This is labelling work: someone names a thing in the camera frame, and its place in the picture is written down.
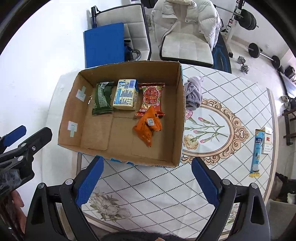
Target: diamond grid pattern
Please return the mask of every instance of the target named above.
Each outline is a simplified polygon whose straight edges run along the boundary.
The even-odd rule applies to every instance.
[[[221,159],[215,170],[221,179],[227,178],[235,185],[255,182],[264,195],[272,164],[272,155],[260,160],[259,178],[249,177],[254,146],[254,130],[271,125],[272,115],[266,88],[229,73],[199,66],[182,65],[184,81],[192,76],[203,76],[204,98],[217,99],[242,121],[250,137],[241,148],[227,159]],[[82,168],[92,157],[83,155]],[[116,227],[147,232],[172,233],[182,238],[196,238],[214,211],[191,172],[191,164],[176,168],[155,168],[126,165],[105,161],[104,172],[94,192],[115,198],[116,222],[105,222]],[[83,205],[89,215],[102,220],[90,203]],[[232,223],[225,226],[229,231]]]

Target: silver dumbbell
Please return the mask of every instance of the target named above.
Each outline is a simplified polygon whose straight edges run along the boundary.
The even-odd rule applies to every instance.
[[[248,72],[250,70],[250,67],[245,64],[246,63],[246,59],[244,57],[239,56],[238,59],[237,59],[237,62],[239,64],[242,64],[242,66],[241,66],[241,72],[244,72],[244,73],[248,74]]]

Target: blue snack stick package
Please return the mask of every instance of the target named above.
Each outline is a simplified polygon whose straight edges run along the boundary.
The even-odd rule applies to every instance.
[[[250,177],[260,177],[259,173],[259,160],[262,148],[262,141],[264,139],[264,130],[255,130],[255,144],[254,144],[254,152],[253,152],[253,159],[252,165],[250,170]]]

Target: blue folder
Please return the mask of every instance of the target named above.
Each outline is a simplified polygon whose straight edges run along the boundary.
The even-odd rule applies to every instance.
[[[84,32],[86,68],[124,62],[123,23]]]

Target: red snack package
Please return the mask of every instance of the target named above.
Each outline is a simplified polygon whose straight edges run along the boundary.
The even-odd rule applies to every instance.
[[[162,125],[157,116],[155,108],[151,105],[149,109],[145,112],[142,117],[145,119],[146,125],[148,125],[149,129],[152,131],[161,131]]]
[[[135,116],[143,116],[144,113],[149,109],[150,106],[153,106],[158,115],[165,115],[161,111],[161,91],[165,86],[164,83],[144,83],[138,84],[139,88],[143,90],[143,103]]]
[[[145,118],[141,118],[138,123],[133,127],[138,137],[148,146],[151,147],[152,131],[145,123]]]

